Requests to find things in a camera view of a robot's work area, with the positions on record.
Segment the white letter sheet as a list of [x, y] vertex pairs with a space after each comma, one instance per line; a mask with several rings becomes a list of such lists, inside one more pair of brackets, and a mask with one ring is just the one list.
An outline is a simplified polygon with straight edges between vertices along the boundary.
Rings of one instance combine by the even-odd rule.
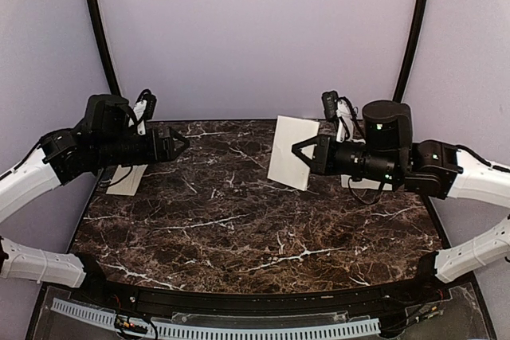
[[292, 153], [292, 146], [318, 134], [320, 123], [279, 115], [273, 138], [267, 179], [293, 189], [308, 188], [310, 168]]

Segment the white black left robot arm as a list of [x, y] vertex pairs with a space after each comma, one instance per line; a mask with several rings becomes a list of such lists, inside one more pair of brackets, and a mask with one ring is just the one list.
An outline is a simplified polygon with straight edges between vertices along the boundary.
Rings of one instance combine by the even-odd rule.
[[[82, 174], [110, 166], [144, 166], [174, 161], [190, 141], [169, 128], [161, 135], [145, 123], [157, 99], [143, 90], [135, 105], [122, 96], [88, 98], [83, 119], [72, 128], [51, 131], [1, 176], [1, 219], [5, 221], [41, 195]], [[112, 286], [92, 256], [48, 252], [1, 239], [1, 277], [80, 288], [96, 305], [112, 299]]]

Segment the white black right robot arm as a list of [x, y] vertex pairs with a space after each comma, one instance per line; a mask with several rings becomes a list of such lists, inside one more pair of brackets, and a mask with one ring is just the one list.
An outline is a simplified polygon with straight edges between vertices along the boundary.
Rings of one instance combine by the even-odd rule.
[[[313, 174], [342, 175], [347, 182], [374, 182], [438, 199], [464, 198], [509, 206], [509, 168], [472, 149], [437, 140], [413, 141], [407, 104], [376, 100], [362, 109], [364, 140], [340, 142], [320, 134], [292, 145], [292, 153]], [[406, 287], [414, 303], [424, 303], [437, 281], [458, 277], [509, 257], [509, 219], [456, 247], [431, 252], [418, 263]]]

